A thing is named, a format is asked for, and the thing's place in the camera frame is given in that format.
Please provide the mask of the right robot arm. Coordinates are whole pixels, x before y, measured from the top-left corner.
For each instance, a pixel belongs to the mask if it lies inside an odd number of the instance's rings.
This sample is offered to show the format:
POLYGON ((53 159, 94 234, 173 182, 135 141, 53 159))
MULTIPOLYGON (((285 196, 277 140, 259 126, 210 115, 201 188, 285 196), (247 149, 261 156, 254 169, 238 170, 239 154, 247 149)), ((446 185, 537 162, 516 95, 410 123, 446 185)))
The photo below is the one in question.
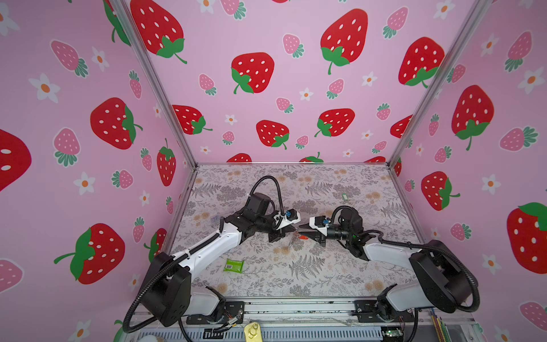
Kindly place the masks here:
POLYGON ((374 312, 383 321, 393 321, 409 309, 439 309, 449 314, 479 309, 477 278, 439 240, 417 244, 386 239, 382 231, 366 229, 358 211, 346 205, 329 217, 310 218, 298 231, 321 246, 335 240, 357 259, 414 272, 413 282, 391 285, 377 296, 374 312))

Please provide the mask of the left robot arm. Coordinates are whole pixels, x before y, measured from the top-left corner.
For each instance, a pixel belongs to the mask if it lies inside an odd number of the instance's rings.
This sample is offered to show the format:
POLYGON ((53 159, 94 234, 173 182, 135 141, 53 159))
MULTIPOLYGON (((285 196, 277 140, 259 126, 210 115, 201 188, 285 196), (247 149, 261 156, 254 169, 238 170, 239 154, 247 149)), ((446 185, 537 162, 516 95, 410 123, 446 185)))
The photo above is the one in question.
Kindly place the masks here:
POLYGON ((238 247, 256 233, 266 234, 270 243, 295 231, 301 220, 295 209, 251 190, 245 206, 221 217, 218 229, 185 251, 153 258, 145 280, 122 322, 126 334, 156 321, 169 327, 185 316, 201 317, 211 323, 228 318, 225 297, 208 286, 194 288, 192 281, 223 254, 238 247))

